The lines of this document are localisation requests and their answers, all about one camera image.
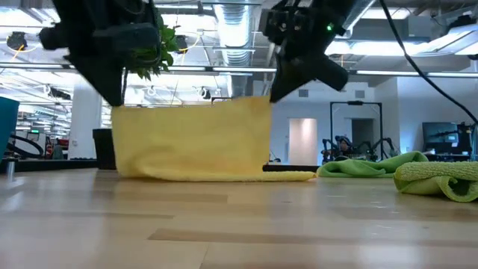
yellow cloth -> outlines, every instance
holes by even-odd
[[[124,177],[189,182],[305,181],[314,173],[264,173],[268,96],[214,106],[113,108],[117,169]]]

doorway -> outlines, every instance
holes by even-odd
[[[374,121],[374,119],[352,119],[352,142],[354,145],[359,145],[365,141],[372,145],[375,143],[373,137]]]

light green towel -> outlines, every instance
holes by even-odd
[[[378,163],[360,160],[331,161],[320,167],[317,174],[322,177],[391,178],[399,166],[412,161],[428,159],[420,152],[409,152]]]
[[[405,194],[445,194],[457,202],[478,198],[478,162],[404,164],[394,174],[397,190]]]

wooden table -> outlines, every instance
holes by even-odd
[[[391,179],[0,178],[0,268],[478,268],[478,208]]]

folded towel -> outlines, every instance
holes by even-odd
[[[264,173],[269,96],[184,108],[113,108],[117,169],[124,177],[187,182],[305,181],[314,173]]]
[[[445,194],[453,201],[471,202],[478,198],[478,162],[404,164],[394,181],[400,193]]]
[[[320,167],[317,174],[322,177],[391,178],[398,167],[412,161],[428,159],[420,152],[409,152],[378,163],[360,160],[331,161]]]

